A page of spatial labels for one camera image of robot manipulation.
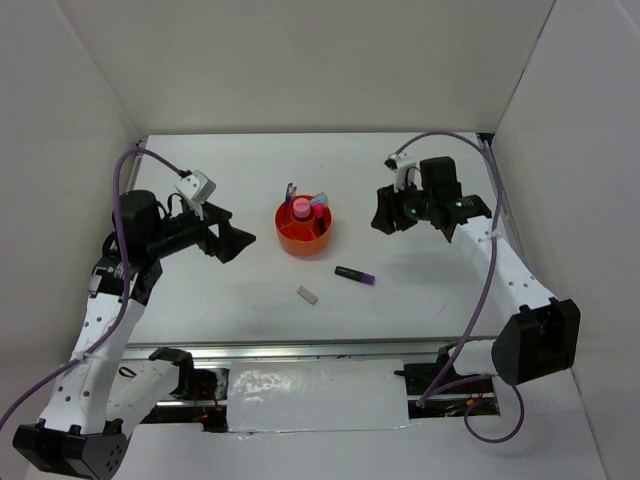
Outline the blue clear highlighter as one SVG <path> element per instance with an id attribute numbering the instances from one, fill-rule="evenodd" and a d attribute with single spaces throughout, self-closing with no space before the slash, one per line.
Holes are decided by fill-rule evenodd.
<path id="1" fill-rule="evenodd" d="M 321 205 L 327 205 L 328 204 L 328 197 L 326 195 L 317 195 L 315 197 L 313 197 L 310 200 L 310 204 L 312 206 L 321 204 Z"/>

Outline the purple black highlighter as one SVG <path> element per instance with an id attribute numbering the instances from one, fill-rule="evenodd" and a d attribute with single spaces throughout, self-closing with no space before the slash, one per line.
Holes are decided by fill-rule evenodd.
<path id="1" fill-rule="evenodd" d="M 370 285 L 370 286 L 373 286 L 375 284 L 374 275 L 371 275 L 362 271 L 354 270 L 344 266 L 336 266 L 334 269 L 334 274 L 339 277 L 346 278 L 346 279 L 349 279 L 358 283 Z"/>

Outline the pink black highlighter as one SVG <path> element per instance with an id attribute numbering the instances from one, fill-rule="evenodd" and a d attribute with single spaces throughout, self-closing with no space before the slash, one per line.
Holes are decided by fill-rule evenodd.
<path id="1" fill-rule="evenodd" d="M 319 236 L 323 236 L 326 232 L 326 224 L 324 217 L 324 205 L 322 203 L 316 203 L 314 205 L 314 217 L 316 220 Z"/>

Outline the blue pen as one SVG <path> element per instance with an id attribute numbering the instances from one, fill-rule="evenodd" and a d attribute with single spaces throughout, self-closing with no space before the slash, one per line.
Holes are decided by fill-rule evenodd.
<path id="1" fill-rule="evenodd" d="M 285 194 L 285 200 L 284 200 L 285 206 L 289 205 L 289 202 L 290 202 L 292 194 L 293 194 L 293 189 L 294 189 L 294 184 L 293 184 L 293 182 L 290 182 L 287 185 L 287 190 L 286 190 L 286 194 Z"/>

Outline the red pen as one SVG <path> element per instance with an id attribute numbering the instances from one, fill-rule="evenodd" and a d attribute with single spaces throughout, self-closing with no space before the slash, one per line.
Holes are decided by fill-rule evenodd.
<path id="1" fill-rule="evenodd" d="M 289 205 L 285 206 L 285 204 L 284 204 L 283 216 L 282 216 L 282 219 L 281 219 L 281 222 L 280 222 L 280 226 L 281 227 L 284 227 L 287 224 L 288 216 L 290 215 L 292 204 L 293 204 L 293 202 L 294 202 L 294 200 L 296 198 L 296 193 L 297 193 L 297 187 L 294 185 L 293 194 L 292 194 L 291 200 L 289 202 Z"/>

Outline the beige eraser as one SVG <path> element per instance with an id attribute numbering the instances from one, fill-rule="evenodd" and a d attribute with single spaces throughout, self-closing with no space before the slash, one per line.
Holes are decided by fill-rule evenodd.
<path id="1" fill-rule="evenodd" d="M 318 297 L 304 286 L 300 286 L 296 293 L 311 305 L 315 305 L 318 301 Z"/>

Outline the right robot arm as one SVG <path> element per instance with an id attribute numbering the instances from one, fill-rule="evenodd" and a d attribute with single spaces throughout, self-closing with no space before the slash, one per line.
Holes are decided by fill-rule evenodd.
<path id="1" fill-rule="evenodd" d="M 371 225 L 387 235 L 430 223 L 484 278 L 480 300 L 492 300 L 501 331 L 494 340 L 468 338 L 451 347 L 436 369 L 448 392 L 460 391 L 471 375 L 491 375 L 520 385 L 571 368 L 581 312 L 536 280 L 498 232 L 497 216 L 477 195 L 465 195 L 450 157 L 420 162 L 393 154 L 385 162 L 395 179 L 377 191 Z"/>

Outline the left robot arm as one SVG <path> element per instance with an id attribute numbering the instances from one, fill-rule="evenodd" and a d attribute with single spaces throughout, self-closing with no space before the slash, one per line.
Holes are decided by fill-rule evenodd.
<path id="1" fill-rule="evenodd" d="M 195 396 L 199 376 L 192 355 L 160 347 L 121 390 L 112 386 L 129 338 L 162 275 L 163 258 L 197 246 L 227 263 L 255 242 L 234 228 L 231 212 L 205 202 L 170 216 L 155 195 L 132 190 L 119 197 L 115 230 L 92 272 L 85 318 L 70 364 L 57 374 L 49 403 L 33 424 L 21 425 L 14 448 L 42 472 L 111 479 L 122 465 L 135 428 L 168 396 Z"/>

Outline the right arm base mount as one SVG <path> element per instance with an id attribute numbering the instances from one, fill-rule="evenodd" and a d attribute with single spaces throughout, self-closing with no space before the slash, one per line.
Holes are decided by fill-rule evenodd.
<path id="1" fill-rule="evenodd" d="M 409 363 L 394 371 L 404 381 L 410 419 L 463 417 L 469 408 L 472 416 L 494 416 L 499 413 L 494 386 L 490 378 L 471 380 L 450 370 L 435 391 L 418 406 L 418 400 L 440 372 L 443 361 Z"/>

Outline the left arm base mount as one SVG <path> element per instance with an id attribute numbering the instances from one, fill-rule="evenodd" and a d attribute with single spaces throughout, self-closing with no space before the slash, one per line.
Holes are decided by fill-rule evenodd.
<path id="1" fill-rule="evenodd" d="M 161 347 L 145 361 L 118 369 L 124 387 L 110 399 L 110 408 L 133 431 L 141 424 L 197 424 L 203 430 L 228 430 L 227 368 L 200 367 L 190 352 Z"/>

